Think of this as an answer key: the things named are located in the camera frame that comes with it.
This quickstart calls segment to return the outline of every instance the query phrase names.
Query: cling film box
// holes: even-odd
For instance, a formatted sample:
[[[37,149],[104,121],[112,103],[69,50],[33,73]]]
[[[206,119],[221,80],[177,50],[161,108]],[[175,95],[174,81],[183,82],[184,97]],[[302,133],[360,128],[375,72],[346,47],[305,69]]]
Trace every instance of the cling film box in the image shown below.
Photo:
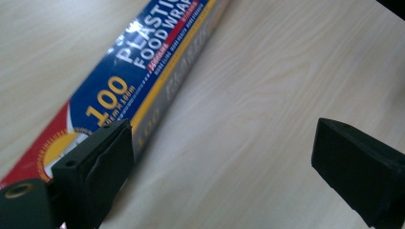
[[[51,167],[99,127],[131,120],[135,157],[217,25],[227,0],[151,0],[3,178],[52,178]]]

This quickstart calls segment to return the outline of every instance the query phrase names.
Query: light wooden surface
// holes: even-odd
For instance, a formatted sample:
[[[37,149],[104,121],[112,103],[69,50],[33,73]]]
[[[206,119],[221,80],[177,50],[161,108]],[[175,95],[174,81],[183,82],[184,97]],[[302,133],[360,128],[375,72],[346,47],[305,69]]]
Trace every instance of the light wooden surface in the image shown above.
[[[146,0],[0,2],[0,176]],[[317,119],[405,152],[405,22],[374,0],[231,2],[101,228],[368,228]]]

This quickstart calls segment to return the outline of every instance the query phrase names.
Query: round hole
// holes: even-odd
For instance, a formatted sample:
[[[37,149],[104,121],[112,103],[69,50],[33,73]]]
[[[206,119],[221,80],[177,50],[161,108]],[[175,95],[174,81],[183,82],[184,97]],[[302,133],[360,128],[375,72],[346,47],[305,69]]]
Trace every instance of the round hole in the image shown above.
[[[67,167],[72,167],[72,166],[74,166],[74,165],[76,165],[76,164],[77,164],[77,162],[74,161],[74,160],[70,160],[70,161],[66,162],[66,166],[67,166]]]
[[[31,190],[33,190],[33,184],[31,184],[31,183],[18,184],[17,186],[10,188],[6,192],[5,197],[6,198],[19,198],[21,196],[26,195]]]

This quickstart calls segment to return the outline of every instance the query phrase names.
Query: wooden table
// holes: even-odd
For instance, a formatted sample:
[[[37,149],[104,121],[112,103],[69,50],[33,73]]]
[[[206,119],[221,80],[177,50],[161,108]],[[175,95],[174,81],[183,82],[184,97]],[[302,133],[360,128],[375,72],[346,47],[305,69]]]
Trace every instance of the wooden table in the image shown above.
[[[0,176],[146,2],[0,2]],[[316,123],[405,152],[404,53],[374,0],[232,1],[101,228],[368,228],[310,166]]]

